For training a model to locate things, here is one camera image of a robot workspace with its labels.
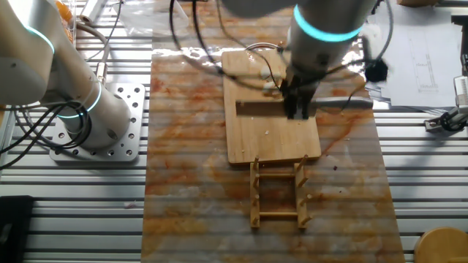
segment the glowing blue ring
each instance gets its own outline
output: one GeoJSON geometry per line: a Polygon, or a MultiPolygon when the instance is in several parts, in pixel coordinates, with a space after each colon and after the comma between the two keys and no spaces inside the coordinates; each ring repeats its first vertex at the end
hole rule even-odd
{"type": "MultiPolygon", "coordinates": [[[[99,99],[101,99],[101,92],[102,92],[102,86],[101,86],[101,83],[99,83],[99,93],[97,94],[97,98],[96,100],[94,101],[94,103],[86,110],[88,113],[93,110],[94,106],[96,106],[97,102],[99,101],[99,99]]],[[[58,117],[60,118],[76,118],[78,117],[78,114],[77,115],[73,115],[73,116],[62,116],[62,115],[57,115],[58,117]]]]}
{"type": "Polygon", "coordinates": [[[306,34],[315,39],[322,40],[323,42],[343,42],[348,39],[352,39],[353,37],[356,37],[363,28],[361,26],[360,28],[345,34],[335,34],[321,31],[313,27],[304,19],[304,17],[301,15],[301,12],[299,11],[298,5],[294,7],[294,18],[296,23],[306,34]]]}
{"type": "Polygon", "coordinates": [[[30,26],[24,26],[26,29],[28,29],[28,31],[38,35],[39,37],[41,37],[44,41],[46,41],[49,45],[50,45],[50,48],[52,48],[52,54],[55,54],[56,53],[56,50],[53,48],[53,45],[52,45],[52,42],[46,37],[44,36],[41,32],[39,32],[38,30],[36,30],[35,28],[32,28],[30,26]]]}

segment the robotic arm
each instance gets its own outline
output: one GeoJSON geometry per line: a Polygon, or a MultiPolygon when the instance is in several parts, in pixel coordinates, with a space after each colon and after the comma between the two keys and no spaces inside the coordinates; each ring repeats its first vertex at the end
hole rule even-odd
{"type": "Polygon", "coordinates": [[[330,66],[337,64],[377,0],[223,0],[233,14],[256,18],[295,6],[287,44],[291,62],[282,93],[284,109],[293,118],[298,109],[308,118],[308,108],[317,87],[330,66]]]}
{"type": "MultiPolygon", "coordinates": [[[[73,100],[87,109],[92,123],[82,147],[99,149],[122,138],[130,124],[129,107],[103,86],[73,47],[53,4],[0,0],[0,24],[0,104],[73,100]]],[[[80,127],[72,109],[59,118],[70,134],[80,127]]]]}

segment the black device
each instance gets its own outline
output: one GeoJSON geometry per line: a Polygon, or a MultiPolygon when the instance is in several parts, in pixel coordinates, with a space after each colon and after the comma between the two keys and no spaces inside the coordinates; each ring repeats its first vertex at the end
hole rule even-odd
{"type": "Polygon", "coordinates": [[[0,197],[0,262],[21,263],[34,199],[0,197]]]}

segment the bamboo cutting board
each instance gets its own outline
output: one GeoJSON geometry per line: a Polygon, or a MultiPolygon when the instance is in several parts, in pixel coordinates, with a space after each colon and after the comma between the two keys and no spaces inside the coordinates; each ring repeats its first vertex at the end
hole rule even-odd
{"type": "MultiPolygon", "coordinates": [[[[274,75],[285,75],[286,65],[275,50],[260,51],[268,60],[274,75]]],[[[232,74],[258,75],[265,61],[249,51],[226,52],[222,55],[223,70],[232,74]]],[[[263,87],[266,80],[243,81],[263,87]]],[[[237,116],[235,101],[272,100],[261,89],[246,88],[224,77],[224,111],[226,114],[227,157],[231,164],[261,161],[299,160],[320,156],[320,142],[315,118],[307,121],[283,118],[237,116]]]]}

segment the round wooden lid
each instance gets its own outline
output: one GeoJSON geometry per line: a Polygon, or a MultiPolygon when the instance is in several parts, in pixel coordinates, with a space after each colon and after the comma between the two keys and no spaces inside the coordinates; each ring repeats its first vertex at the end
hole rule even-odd
{"type": "Polygon", "coordinates": [[[415,246],[415,263],[468,262],[468,235],[460,229],[432,229],[415,246]]]}

